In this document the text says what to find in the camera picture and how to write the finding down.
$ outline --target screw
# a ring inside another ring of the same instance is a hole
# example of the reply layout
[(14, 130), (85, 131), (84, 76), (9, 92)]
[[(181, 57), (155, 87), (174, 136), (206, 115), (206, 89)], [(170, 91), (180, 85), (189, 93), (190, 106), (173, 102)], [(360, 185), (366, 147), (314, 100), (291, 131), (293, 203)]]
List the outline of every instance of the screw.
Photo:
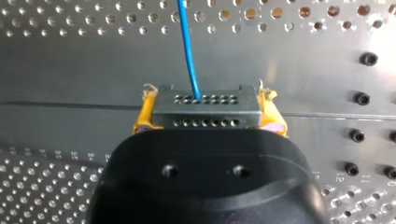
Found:
[(355, 176), (359, 174), (359, 167), (355, 163), (347, 162), (345, 168), (348, 175)]
[(366, 52), (361, 55), (359, 61), (364, 65), (373, 66), (378, 61), (378, 56), (372, 52)]
[(385, 168), (384, 173), (389, 179), (396, 179), (396, 168), (393, 166)]
[(350, 132), (350, 138), (354, 142), (360, 143), (360, 142), (364, 141), (364, 139), (365, 139), (364, 132), (362, 132), (360, 130), (353, 130)]
[(370, 104), (371, 97), (364, 92), (359, 92), (355, 95), (355, 102), (358, 105), (368, 105)]

